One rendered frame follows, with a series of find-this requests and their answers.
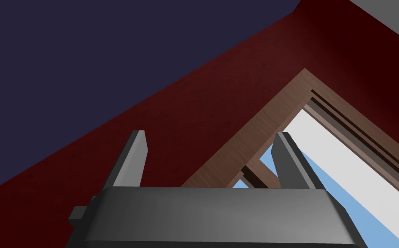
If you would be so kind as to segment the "brown wooden framed window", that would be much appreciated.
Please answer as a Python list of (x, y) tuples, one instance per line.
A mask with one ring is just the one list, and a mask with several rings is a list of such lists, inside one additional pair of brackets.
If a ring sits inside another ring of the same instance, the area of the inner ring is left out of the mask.
[(275, 133), (288, 131), (322, 181), (342, 201), (354, 199), (399, 248), (399, 143), (303, 69), (243, 121), (184, 186), (226, 186), (243, 166), (278, 181), (260, 162)]

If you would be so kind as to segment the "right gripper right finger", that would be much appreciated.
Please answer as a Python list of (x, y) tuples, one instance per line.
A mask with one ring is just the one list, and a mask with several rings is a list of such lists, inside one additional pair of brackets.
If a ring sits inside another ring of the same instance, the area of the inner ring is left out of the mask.
[(325, 187), (288, 132), (277, 132), (271, 148), (278, 180), (283, 189)]

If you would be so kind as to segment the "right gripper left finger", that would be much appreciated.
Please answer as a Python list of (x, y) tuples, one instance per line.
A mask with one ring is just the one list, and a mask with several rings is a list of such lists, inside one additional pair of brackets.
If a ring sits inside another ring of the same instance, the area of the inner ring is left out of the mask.
[(133, 130), (116, 160), (103, 188), (112, 186), (139, 187), (148, 147), (145, 132)]

